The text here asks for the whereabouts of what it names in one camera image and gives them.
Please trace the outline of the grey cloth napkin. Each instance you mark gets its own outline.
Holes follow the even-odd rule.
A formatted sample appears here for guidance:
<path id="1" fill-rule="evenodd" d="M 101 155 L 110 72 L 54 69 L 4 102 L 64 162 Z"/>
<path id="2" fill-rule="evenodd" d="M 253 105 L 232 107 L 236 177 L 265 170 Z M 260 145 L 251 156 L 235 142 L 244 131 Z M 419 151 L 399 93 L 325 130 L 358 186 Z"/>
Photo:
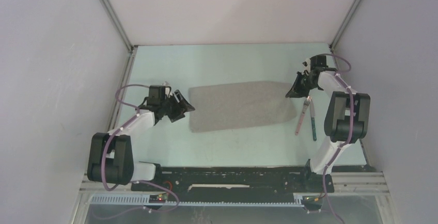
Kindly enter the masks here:
<path id="1" fill-rule="evenodd" d="M 190 130 L 206 133 L 288 122 L 297 116 L 286 97 L 291 84 L 256 81 L 189 89 Z"/>

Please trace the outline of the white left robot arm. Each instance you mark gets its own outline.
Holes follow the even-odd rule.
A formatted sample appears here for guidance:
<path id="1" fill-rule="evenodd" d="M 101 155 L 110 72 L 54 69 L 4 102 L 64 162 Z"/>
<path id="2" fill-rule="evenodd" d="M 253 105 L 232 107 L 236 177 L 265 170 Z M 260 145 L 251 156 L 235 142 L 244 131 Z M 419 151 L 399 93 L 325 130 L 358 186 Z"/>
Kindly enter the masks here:
<path id="1" fill-rule="evenodd" d="M 107 191 L 119 185 L 129 183 L 143 184 L 150 191 L 157 191 L 163 185 L 163 177 L 158 174 L 159 165 L 141 162 L 134 158 L 134 149 L 139 145 L 139 138 L 145 131 L 153 128 L 164 117 L 176 122 L 192 112 L 192 106 L 179 90 L 172 90 L 169 85 L 151 85 L 141 104 L 134 105 L 120 99 L 121 87 L 116 91 L 116 100 L 134 108 L 134 115 L 120 127 L 106 133 L 95 133 L 87 166 L 90 181 L 101 182 Z"/>

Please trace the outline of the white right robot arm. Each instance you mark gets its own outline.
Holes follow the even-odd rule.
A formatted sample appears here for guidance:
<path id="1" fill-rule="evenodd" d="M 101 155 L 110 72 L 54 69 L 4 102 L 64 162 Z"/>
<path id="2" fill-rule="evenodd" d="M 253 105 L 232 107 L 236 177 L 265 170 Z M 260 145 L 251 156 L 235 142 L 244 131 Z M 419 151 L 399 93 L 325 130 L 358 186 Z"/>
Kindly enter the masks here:
<path id="1" fill-rule="evenodd" d="M 352 144 L 363 139 L 368 131 L 370 95 L 359 93 L 342 77 L 342 72 L 327 64 L 329 55 L 318 54 L 303 62 L 287 98 L 307 98 L 314 89 L 330 97 L 324 119 L 326 138 L 309 160 L 311 172 L 300 178 L 301 187 L 313 192 L 321 185 L 319 175 L 330 174 L 338 157 Z"/>

